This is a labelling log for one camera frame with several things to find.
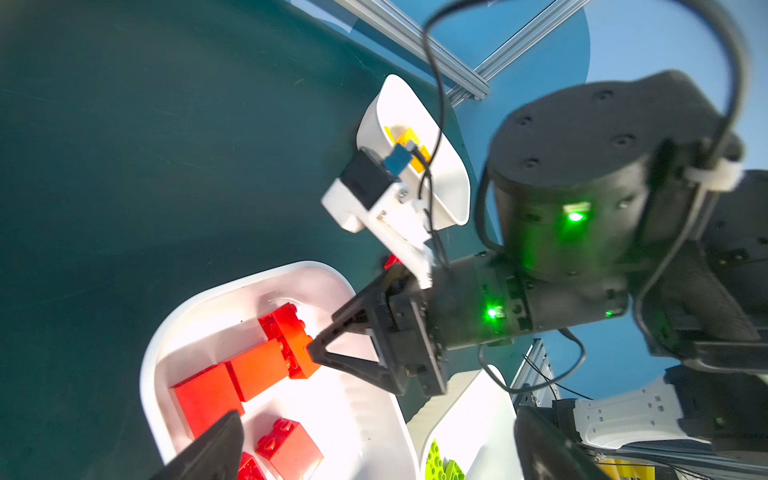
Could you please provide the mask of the white tray front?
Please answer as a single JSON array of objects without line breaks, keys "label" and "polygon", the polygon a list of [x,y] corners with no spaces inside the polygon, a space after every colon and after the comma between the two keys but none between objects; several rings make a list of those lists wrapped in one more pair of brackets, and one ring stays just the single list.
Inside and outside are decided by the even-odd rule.
[{"label": "white tray front", "polygon": [[482,371],[453,375],[447,393],[428,400],[407,422],[424,479],[427,450],[436,440],[443,464],[454,460],[466,479],[521,479],[510,396]]}]

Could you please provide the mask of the white tray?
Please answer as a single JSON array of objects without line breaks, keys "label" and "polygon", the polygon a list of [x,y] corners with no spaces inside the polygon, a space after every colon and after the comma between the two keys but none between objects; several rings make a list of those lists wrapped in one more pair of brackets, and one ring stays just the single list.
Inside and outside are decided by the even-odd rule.
[{"label": "white tray", "polygon": [[160,324],[140,399],[164,463],[234,412],[238,478],[417,479],[395,397],[313,363],[307,347],[353,297],[333,268],[302,261],[203,291]]},{"label": "white tray", "polygon": [[356,145],[385,158],[397,144],[414,143],[430,163],[435,187],[433,220],[437,230],[463,226],[470,215],[470,180],[462,159],[412,90],[388,75],[359,125]]},{"label": "white tray", "polygon": [[482,371],[453,375],[447,393],[428,400],[407,422],[424,479],[427,450],[436,440],[443,464],[454,460],[466,479],[521,479],[510,396]]}]

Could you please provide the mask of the green brick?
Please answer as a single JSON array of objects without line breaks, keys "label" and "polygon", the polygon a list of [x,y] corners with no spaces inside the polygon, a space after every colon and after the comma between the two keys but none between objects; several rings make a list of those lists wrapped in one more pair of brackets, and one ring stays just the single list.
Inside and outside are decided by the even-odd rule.
[{"label": "green brick", "polygon": [[444,473],[442,480],[465,480],[466,475],[461,467],[454,460],[449,460],[444,464]]},{"label": "green brick", "polygon": [[433,440],[427,450],[424,464],[425,480],[445,480],[446,472],[443,457],[436,440]]}]

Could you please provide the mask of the white tray back right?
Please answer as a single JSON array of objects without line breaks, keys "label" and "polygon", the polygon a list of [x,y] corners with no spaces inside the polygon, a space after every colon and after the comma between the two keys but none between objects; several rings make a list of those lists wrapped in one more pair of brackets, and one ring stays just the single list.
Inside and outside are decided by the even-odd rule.
[{"label": "white tray back right", "polygon": [[388,75],[359,125],[356,145],[385,158],[397,144],[414,143],[430,163],[435,187],[433,220],[437,230],[463,226],[470,215],[470,180],[462,159],[412,90]]}]

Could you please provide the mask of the red long brick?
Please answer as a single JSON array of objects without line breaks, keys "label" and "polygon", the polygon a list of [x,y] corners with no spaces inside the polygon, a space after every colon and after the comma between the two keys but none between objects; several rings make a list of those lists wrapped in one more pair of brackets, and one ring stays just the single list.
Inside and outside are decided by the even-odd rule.
[{"label": "red long brick", "polygon": [[306,333],[306,325],[298,317],[294,304],[286,303],[258,321],[267,339],[278,341],[291,379],[309,379],[319,369],[308,352],[312,338]]}]

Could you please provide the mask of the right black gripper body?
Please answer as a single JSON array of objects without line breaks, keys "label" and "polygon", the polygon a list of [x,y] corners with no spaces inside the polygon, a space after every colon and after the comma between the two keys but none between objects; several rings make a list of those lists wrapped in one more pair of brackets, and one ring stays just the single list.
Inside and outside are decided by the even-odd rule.
[{"label": "right black gripper body", "polygon": [[570,338],[570,328],[619,316],[629,303],[622,275],[548,282],[486,252],[434,270],[432,280],[426,290],[413,280],[391,299],[399,331],[389,368],[416,378],[428,396],[446,391],[448,351],[547,331]]}]

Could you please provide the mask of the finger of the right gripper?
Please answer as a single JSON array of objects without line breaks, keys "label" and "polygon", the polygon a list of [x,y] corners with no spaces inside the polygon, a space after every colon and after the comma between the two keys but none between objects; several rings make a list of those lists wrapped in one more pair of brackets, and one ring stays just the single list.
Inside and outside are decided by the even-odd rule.
[{"label": "finger of the right gripper", "polygon": [[391,336],[399,331],[391,299],[413,280],[404,266],[394,266],[381,273],[332,315],[332,323],[308,347],[311,356],[329,357],[331,343],[345,333],[367,335],[379,357],[391,356]]},{"label": "finger of the right gripper", "polygon": [[321,366],[352,375],[394,395],[401,396],[406,392],[408,380],[403,372],[398,373],[371,360],[328,352],[322,345],[311,344],[307,350],[312,360]]}]

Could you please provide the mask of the yellow brick pair centre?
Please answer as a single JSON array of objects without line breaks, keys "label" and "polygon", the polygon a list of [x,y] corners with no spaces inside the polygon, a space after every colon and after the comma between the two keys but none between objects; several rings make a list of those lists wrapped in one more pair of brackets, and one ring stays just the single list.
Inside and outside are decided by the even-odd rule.
[{"label": "yellow brick pair centre", "polygon": [[384,132],[393,145],[400,145],[407,151],[418,149],[419,154],[412,156],[409,165],[416,173],[422,174],[425,171],[424,164],[431,162],[431,154],[426,146],[421,143],[414,131],[411,128],[403,129],[400,127],[392,130],[390,127],[385,126]]}]

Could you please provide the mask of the aluminium frame back bar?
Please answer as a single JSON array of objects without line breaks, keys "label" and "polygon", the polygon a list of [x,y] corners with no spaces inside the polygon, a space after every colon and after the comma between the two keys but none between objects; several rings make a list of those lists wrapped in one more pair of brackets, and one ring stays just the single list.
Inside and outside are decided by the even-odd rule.
[{"label": "aluminium frame back bar", "polygon": [[[422,28],[391,1],[335,0],[335,3],[419,59],[428,60]],[[433,40],[429,46],[440,73],[456,86],[478,100],[491,94],[488,81],[450,50]]]}]

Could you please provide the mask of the white tray left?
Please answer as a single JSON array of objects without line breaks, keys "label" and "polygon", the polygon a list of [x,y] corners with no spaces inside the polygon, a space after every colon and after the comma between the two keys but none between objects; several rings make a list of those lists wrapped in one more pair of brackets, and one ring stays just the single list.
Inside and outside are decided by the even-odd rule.
[{"label": "white tray left", "polygon": [[417,479],[395,397],[313,363],[307,347],[353,297],[333,268],[302,261],[203,291],[160,324],[140,399],[164,463],[234,412],[238,478]]}]

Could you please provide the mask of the red square brick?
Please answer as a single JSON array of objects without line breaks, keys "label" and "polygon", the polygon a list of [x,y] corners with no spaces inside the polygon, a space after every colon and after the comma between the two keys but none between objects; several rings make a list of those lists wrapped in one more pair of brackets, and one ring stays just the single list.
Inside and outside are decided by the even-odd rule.
[{"label": "red square brick", "polygon": [[394,254],[390,255],[387,260],[385,261],[383,268],[385,270],[391,269],[395,265],[401,264],[401,261],[398,257],[396,257]]}]

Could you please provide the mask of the aluminium frame right post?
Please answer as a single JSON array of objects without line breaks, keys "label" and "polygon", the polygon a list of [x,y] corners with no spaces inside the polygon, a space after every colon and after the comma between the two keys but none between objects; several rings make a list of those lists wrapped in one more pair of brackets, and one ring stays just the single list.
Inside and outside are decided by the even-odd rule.
[{"label": "aluminium frame right post", "polygon": [[[587,5],[585,1],[533,1],[529,6],[504,2],[495,13],[481,10],[493,4],[478,2],[474,12],[467,12],[464,18],[454,17],[441,26],[442,40],[460,65],[460,74],[448,91],[454,107],[465,100],[488,97],[491,79]],[[512,15],[509,34],[499,22],[491,22],[492,15],[503,13]]]}]

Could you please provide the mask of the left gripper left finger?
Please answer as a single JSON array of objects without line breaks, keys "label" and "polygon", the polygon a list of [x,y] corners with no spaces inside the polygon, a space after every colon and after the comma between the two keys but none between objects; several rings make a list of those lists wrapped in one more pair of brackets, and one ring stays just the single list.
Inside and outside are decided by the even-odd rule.
[{"label": "left gripper left finger", "polygon": [[151,480],[235,480],[240,469],[244,429],[230,411],[165,465]]}]

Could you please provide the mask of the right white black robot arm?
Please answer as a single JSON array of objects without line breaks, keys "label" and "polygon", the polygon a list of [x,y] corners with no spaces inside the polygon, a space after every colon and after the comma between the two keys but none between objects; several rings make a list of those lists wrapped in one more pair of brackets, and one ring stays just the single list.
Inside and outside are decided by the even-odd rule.
[{"label": "right white black robot arm", "polygon": [[493,194],[500,243],[453,262],[428,289],[403,267],[338,310],[311,358],[394,394],[416,377],[445,392],[442,355],[631,314],[667,379],[679,426],[721,453],[767,452],[767,311],[737,286],[766,264],[742,205],[758,173],[679,71],[584,84],[511,113],[478,195]]}]

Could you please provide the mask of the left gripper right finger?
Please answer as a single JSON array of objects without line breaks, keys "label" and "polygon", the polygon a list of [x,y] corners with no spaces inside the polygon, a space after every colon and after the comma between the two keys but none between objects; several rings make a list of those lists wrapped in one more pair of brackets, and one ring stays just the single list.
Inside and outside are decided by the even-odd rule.
[{"label": "left gripper right finger", "polygon": [[542,414],[520,407],[514,438],[525,480],[603,480],[608,476]]}]

